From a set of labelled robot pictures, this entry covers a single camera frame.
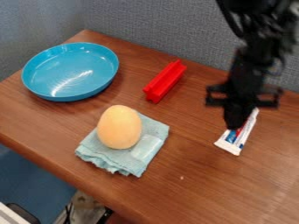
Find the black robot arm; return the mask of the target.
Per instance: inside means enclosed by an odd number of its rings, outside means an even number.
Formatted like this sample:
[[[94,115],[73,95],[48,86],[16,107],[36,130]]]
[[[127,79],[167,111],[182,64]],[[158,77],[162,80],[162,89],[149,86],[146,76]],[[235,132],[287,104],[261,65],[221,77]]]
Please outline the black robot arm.
[[[209,86],[209,106],[223,107],[230,130],[241,128],[257,107],[275,108],[283,90],[266,87],[269,75],[279,75],[286,55],[299,43],[299,0],[217,0],[229,27],[246,42],[235,53],[229,79]]]

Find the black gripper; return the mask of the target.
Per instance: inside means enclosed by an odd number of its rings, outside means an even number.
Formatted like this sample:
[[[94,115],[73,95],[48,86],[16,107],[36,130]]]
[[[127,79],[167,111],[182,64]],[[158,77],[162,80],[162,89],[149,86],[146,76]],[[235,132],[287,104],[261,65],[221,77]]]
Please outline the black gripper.
[[[283,94],[281,87],[265,85],[267,68],[249,59],[238,49],[222,84],[207,86],[206,105],[225,106],[229,129],[239,129],[255,107],[277,108]]]

